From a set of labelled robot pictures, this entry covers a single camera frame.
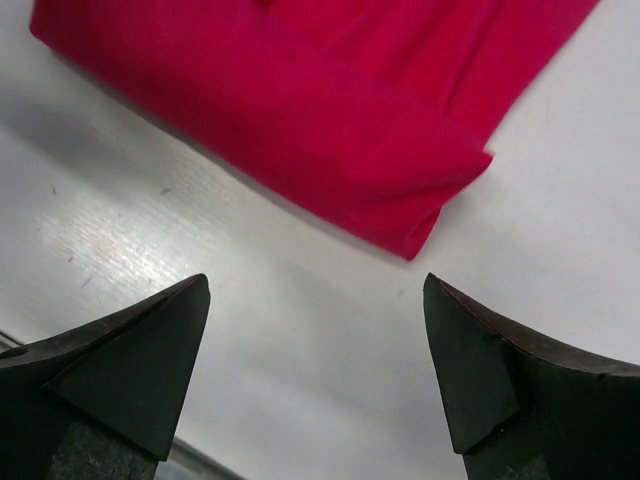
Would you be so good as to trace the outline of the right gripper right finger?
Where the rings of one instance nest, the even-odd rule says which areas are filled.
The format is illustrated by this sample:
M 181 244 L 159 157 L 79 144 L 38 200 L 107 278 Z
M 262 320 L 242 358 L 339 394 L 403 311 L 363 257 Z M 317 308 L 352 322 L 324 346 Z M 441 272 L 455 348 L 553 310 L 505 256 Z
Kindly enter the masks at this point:
M 509 319 L 427 276 L 426 333 L 470 479 L 636 479 L 639 368 Z

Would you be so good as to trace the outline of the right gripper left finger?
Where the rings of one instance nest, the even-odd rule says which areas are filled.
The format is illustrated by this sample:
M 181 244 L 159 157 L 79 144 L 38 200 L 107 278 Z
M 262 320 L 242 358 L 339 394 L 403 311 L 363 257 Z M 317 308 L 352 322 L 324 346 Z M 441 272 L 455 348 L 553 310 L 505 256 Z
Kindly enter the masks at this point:
M 197 274 L 2 352 L 2 478 L 153 478 L 171 449 L 210 301 Z

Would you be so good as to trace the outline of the red t shirt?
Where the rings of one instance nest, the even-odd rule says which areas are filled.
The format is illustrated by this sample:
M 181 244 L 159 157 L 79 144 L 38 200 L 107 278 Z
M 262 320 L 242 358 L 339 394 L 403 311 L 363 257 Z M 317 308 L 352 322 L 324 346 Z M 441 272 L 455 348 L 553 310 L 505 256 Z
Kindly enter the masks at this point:
M 404 259 L 591 1 L 38 1 L 52 50 Z

